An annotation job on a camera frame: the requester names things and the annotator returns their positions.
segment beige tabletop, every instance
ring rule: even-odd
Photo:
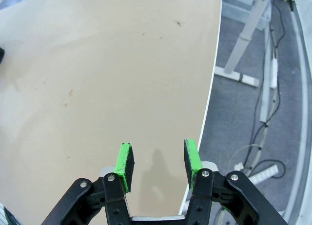
[[[200,139],[221,0],[27,0],[0,11],[0,202],[40,224],[120,144],[131,215],[175,215]],[[91,224],[105,224],[102,210]]]

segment screw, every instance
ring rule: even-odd
[[[208,177],[208,176],[209,176],[209,171],[203,170],[203,171],[201,172],[201,175],[204,176],[204,177]]]
[[[107,177],[107,180],[108,181],[113,181],[115,179],[115,176],[113,176],[113,175],[109,175],[108,177]]]
[[[238,180],[238,176],[235,174],[231,175],[231,180],[234,180],[234,181]]]
[[[80,187],[82,187],[82,188],[84,188],[84,187],[86,187],[86,186],[87,186],[87,183],[84,182],[84,181],[80,184]]]

